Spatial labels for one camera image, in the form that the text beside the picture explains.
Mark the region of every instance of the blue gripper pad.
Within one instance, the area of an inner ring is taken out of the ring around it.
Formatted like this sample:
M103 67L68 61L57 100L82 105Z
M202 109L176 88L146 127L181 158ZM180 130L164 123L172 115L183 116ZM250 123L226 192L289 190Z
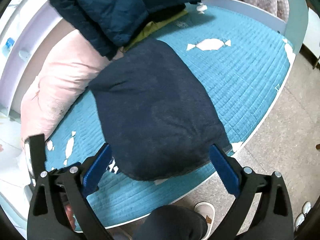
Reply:
M87 197L96 191L98 183L101 180L102 175L106 172L106 169L112 159L112 150L109 144L100 149L100 151L101 152L96 160L83 176L81 193L84 197Z
M228 193L237 198L240 195L240 179L228 162L227 156L217 146L212 145L209 158Z

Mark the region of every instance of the blue quilted mattress pad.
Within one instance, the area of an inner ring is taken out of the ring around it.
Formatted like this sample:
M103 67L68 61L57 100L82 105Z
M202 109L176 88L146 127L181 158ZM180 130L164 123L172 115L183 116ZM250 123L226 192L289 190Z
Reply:
M199 14L187 6L188 14L153 33L151 37L171 46L206 89L231 143L244 142L274 101L290 64L284 37L244 15L208 7ZM218 50L187 50L188 44L219 39ZM71 156L66 159L67 141L74 137ZM49 140L46 169L62 168L93 156L105 142L92 93L85 91L70 108ZM87 197L105 227L134 220L190 192L215 172L207 164L187 175L170 178L159 185L135 181L124 174L106 172L99 190Z

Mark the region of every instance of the pink body pillow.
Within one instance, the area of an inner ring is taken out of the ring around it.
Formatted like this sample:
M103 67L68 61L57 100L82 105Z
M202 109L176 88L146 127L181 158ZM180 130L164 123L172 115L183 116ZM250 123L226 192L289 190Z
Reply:
M118 52L114 59L120 57ZM47 139L88 83L109 63L78 30L59 41L22 99L22 142L39 133Z

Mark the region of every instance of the green cloth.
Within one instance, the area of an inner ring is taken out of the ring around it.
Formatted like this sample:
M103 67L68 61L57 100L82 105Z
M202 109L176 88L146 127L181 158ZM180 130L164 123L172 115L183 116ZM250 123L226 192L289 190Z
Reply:
M138 36L136 36L128 46L124 47L124 51L128 51L129 49L132 48L132 46L140 41L142 41L143 39L145 39L146 37L148 37L150 34L154 33L155 31L161 29L162 27L166 26L168 23L173 22L177 19L179 19L180 17L186 15L188 12L186 10L183 10L181 12L179 12L178 14L176 14L175 16L172 16L171 18L164 20L162 22L149 22L144 28L143 30L138 34Z

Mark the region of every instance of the white cabinet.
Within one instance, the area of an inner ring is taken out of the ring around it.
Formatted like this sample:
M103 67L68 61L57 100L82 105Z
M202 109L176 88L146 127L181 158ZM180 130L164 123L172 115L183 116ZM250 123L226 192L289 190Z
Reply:
M317 57L320 56L320 18L309 8L309 21L303 44Z

